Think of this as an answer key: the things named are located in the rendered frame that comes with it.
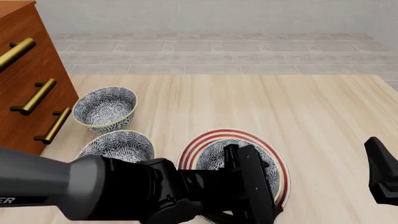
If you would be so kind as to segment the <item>white plate with red rings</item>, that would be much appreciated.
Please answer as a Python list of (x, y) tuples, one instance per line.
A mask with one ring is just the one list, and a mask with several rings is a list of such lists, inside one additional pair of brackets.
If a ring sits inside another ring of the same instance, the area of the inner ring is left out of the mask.
[(277, 160), (282, 171), (282, 194), (275, 202), (275, 218), (283, 211), (290, 192), (289, 172), (277, 152), (259, 137), (235, 129), (217, 129), (206, 132), (188, 143), (181, 152), (177, 165), (188, 190), (188, 200), (198, 208), (198, 214), (212, 224), (247, 224), (241, 210), (240, 196), (243, 183), (239, 174), (236, 144), (223, 148), (224, 167), (218, 170), (196, 169), (197, 160), (203, 150), (217, 140), (238, 138), (260, 145)]

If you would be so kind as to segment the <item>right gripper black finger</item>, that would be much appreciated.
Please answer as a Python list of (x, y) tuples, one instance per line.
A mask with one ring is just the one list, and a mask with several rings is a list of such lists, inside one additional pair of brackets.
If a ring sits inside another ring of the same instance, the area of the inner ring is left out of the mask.
[(380, 183), (398, 187), (398, 160), (376, 137), (369, 138), (364, 146), (369, 164), (369, 185)]

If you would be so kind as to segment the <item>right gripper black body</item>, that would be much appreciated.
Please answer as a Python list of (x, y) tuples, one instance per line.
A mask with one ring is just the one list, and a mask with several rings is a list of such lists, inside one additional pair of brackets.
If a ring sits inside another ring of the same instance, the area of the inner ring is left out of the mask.
[(398, 182), (377, 182), (369, 190), (376, 203), (398, 206)]

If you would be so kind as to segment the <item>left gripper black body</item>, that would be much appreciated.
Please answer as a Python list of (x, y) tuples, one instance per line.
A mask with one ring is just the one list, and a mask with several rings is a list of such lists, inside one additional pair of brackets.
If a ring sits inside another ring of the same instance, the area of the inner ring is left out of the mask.
[(247, 224), (274, 224), (275, 204), (262, 159), (253, 145), (237, 150), (239, 174), (243, 183), (241, 210)]

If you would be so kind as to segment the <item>wooden cabinet drawer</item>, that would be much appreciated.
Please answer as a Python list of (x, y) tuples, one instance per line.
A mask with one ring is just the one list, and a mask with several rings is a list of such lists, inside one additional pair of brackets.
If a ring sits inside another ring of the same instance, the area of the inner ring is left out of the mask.
[(33, 39), (0, 55), (0, 146), (39, 155), (71, 113), (77, 95), (53, 47)]
[[(23, 106), (39, 89), (34, 86), (35, 82), (46, 82), (49, 78), (55, 79), (57, 84), (30, 115), (10, 111), (11, 106)], [(45, 136), (57, 118), (52, 113), (72, 109), (78, 95), (65, 71), (27, 73), (17, 81), (17, 84), (0, 87), (0, 147), (39, 155), (47, 145), (34, 141), (34, 136)]]
[(19, 83), (17, 79), (31, 72), (51, 49), (50, 37), (33, 4), (0, 19), (0, 55), (11, 49), (11, 42), (22, 42), (27, 38), (33, 39), (36, 46), (0, 72), (0, 87)]

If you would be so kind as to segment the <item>wooden cabinet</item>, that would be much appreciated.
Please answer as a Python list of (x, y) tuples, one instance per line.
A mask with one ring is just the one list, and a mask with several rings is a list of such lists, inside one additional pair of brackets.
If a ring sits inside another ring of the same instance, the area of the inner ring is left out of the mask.
[[(35, 1), (0, 1), (0, 19), (2, 19), (4, 16), (7, 16), (8, 14), (10, 14), (12, 12), (18, 11), (19, 9), (21, 9), (27, 5), (31, 5), (31, 4), (35, 5), (36, 2)], [(51, 41), (51, 45), (49, 45), (49, 46), (53, 47), (55, 49), (55, 46), (53, 45), (52, 41)]]

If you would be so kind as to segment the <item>black white patterned bowl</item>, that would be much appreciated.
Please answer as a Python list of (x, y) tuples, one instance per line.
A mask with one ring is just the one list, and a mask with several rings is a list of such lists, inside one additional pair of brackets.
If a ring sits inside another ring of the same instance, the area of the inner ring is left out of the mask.
[(73, 106), (75, 121), (96, 133), (120, 130), (132, 121), (136, 94), (121, 86), (100, 88), (82, 96)]
[(247, 145), (253, 145), (258, 151), (260, 157), (264, 162), (268, 164), (265, 168), (266, 179), (271, 188), (272, 195), (275, 202), (279, 202), (279, 197), (282, 194), (282, 187), (284, 186), (282, 180), (282, 171), (276, 158), (267, 150), (263, 149), (260, 145), (256, 143), (251, 143), (243, 139), (238, 138), (226, 138), (217, 140), (207, 146), (203, 152), (201, 152), (196, 169), (200, 170), (218, 170), (224, 167), (224, 150), (223, 148), (230, 144), (236, 144), (239, 147), (244, 147)]
[(77, 157), (81, 158), (89, 154), (132, 163), (153, 160), (156, 157), (151, 140), (133, 130), (119, 130), (103, 134), (88, 143)]

